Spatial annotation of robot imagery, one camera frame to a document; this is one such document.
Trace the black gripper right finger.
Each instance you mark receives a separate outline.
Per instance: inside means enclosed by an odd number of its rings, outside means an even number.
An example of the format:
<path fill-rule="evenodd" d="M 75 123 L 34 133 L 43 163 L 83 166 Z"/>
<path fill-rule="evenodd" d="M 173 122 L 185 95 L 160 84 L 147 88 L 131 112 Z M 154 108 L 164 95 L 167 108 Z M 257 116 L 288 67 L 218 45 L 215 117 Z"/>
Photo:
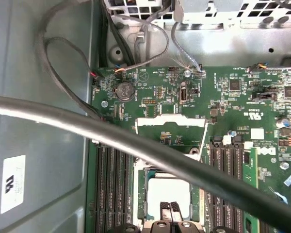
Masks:
<path fill-rule="evenodd" d="M 177 202 L 171 202 L 171 232 L 172 233 L 204 233 L 197 222 L 184 221 Z"/>

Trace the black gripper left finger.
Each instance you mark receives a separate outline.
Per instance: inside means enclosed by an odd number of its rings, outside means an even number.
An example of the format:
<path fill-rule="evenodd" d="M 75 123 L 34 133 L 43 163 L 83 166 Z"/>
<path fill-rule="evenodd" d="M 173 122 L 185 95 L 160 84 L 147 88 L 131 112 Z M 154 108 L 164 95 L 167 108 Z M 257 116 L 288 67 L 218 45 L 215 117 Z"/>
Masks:
<path fill-rule="evenodd" d="M 125 223 L 115 228 L 116 233 L 171 233 L 172 232 L 172 206 L 170 203 L 160 203 L 160 220 L 148 221 L 142 228 Z"/>

